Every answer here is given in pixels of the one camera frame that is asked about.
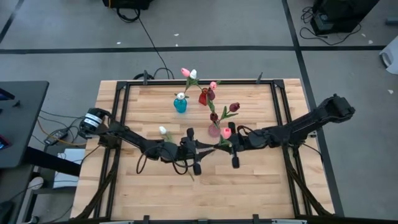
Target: wooden table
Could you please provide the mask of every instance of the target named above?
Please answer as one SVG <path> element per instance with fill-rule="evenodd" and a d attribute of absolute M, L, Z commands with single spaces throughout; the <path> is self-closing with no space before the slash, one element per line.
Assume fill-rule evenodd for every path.
<path fill-rule="evenodd" d="M 112 110 L 116 82 L 101 82 L 97 108 Z M 292 119 L 298 118 L 308 112 L 300 80 L 285 79 L 284 82 Z M 183 90 L 184 86 L 132 86 L 126 125 L 148 139 L 159 139 L 158 127 L 165 126 L 175 142 L 186 135 L 187 128 L 193 127 L 196 139 L 218 142 L 218 138 L 211 138 L 207 133 L 210 111 L 198 103 L 199 88 L 193 86 L 187 91 L 191 98 L 185 114 L 175 111 L 174 93 Z M 241 104 L 239 115 L 224 120 L 222 127 L 227 127 L 228 121 L 232 120 L 236 125 L 244 124 L 252 129 L 277 124 L 268 86 L 221 84 L 215 93 L 214 103 L 219 114 L 224 105 Z M 279 91 L 278 95 L 280 105 L 283 105 Z M 120 118 L 122 99 L 119 100 L 117 119 Z M 283 106 L 281 112 L 286 123 Z M 86 154 L 96 147 L 97 142 L 97 139 L 88 141 Z M 315 139 L 308 138 L 307 144 L 317 148 Z M 78 215 L 96 192 L 103 155 L 104 149 L 100 148 L 85 160 L 71 217 Z M 123 142 L 112 220 L 142 220 L 144 215 L 150 215 L 151 220 L 249 219 L 253 214 L 259 214 L 260 218 L 294 217 L 281 148 L 242 152 L 239 169 L 232 168 L 229 154 L 216 151 L 202 160 L 202 175 L 193 176 L 195 181 L 188 174 L 176 174 L 170 164 L 160 161 L 148 160 L 144 171 L 138 175 L 136 164 L 140 155 L 137 148 Z M 329 212 L 333 212 L 319 154 L 302 146 L 300 155 L 308 188 Z M 303 213 L 300 189 L 296 189 Z M 107 198 L 105 192 L 102 216 Z"/>

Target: flower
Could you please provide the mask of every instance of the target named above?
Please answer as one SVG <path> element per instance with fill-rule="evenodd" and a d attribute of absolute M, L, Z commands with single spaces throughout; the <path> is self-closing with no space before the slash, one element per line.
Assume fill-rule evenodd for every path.
<path fill-rule="evenodd" d="M 211 83 L 210 83 L 210 88 L 211 88 L 212 90 L 215 90 L 215 89 L 217 88 L 217 83 L 216 83 L 216 82 L 211 82 Z"/>
<path fill-rule="evenodd" d="M 163 126 L 159 126 L 159 131 L 161 134 L 166 134 L 167 130 Z"/>
<path fill-rule="evenodd" d="M 185 98 L 185 94 L 184 93 L 177 94 L 177 99 L 183 100 L 184 98 Z"/>
<path fill-rule="evenodd" d="M 189 74 L 189 77 L 191 79 L 196 79 L 197 78 L 197 71 L 195 69 L 192 69 L 191 74 Z"/>
<path fill-rule="evenodd" d="M 222 136 L 224 139 L 229 139 L 229 137 L 231 137 L 231 135 L 232 135 L 231 128 L 223 128 L 223 129 L 221 130 L 221 136 Z"/>
<path fill-rule="evenodd" d="M 186 68 L 181 68 L 181 73 L 182 73 L 183 76 L 188 78 L 189 74 L 190 74 L 190 71 L 188 69 L 186 69 Z"/>
<path fill-rule="evenodd" d="M 211 119 L 211 121 L 217 121 L 218 120 L 218 115 L 216 113 L 211 113 L 210 114 L 210 119 Z"/>
<path fill-rule="evenodd" d="M 216 94 L 211 88 L 207 90 L 207 97 L 209 98 L 209 100 L 214 100 L 216 98 Z"/>
<path fill-rule="evenodd" d="M 236 112 L 241 106 L 239 103 L 233 103 L 229 106 L 230 112 Z"/>

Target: pink tulip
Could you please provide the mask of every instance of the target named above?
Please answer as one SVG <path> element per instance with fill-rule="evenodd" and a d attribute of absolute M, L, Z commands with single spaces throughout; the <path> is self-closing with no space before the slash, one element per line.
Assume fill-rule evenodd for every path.
<path fill-rule="evenodd" d="M 232 135 L 231 128 L 223 128 L 221 130 L 221 136 L 224 139 L 229 139 L 229 137 L 231 137 L 231 135 Z"/>
<path fill-rule="evenodd" d="M 217 83 L 216 83 L 216 82 L 211 82 L 211 83 L 210 83 L 210 88 L 211 88 L 212 90 L 215 90 L 215 89 L 217 88 Z"/>
<path fill-rule="evenodd" d="M 185 76 L 187 78 L 189 77 L 189 74 L 191 74 L 191 72 L 186 68 L 181 68 L 181 73 L 183 76 Z"/>

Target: vase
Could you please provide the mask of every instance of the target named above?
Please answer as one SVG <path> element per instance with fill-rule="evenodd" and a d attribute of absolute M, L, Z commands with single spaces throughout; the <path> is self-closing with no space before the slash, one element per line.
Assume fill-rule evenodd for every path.
<path fill-rule="evenodd" d="M 201 90 L 200 96 L 199 96 L 199 103 L 207 106 L 207 99 L 206 99 L 206 94 L 207 94 L 207 89 L 203 88 Z"/>
<path fill-rule="evenodd" d="M 179 113 L 184 113 L 187 110 L 187 100 L 186 99 L 175 99 L 174 107 Z"/>
<path fill-rule="evenodd" d="M 216 127 L 214 122 L 209 126 L 208 133 L 213 138 L 217 138 L 220 136 L 220 130 Z"/>

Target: pink vase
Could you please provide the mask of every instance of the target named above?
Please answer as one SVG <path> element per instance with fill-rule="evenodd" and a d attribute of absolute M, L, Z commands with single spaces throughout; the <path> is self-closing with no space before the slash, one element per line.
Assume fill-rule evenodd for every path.
<path fill-rule="evenodd" d="M 213 138 L 217 138 L 220 136 L 220 130 L 214 125 L 214 123 L 212 123 L 209 126 L 208 133 Z"/>

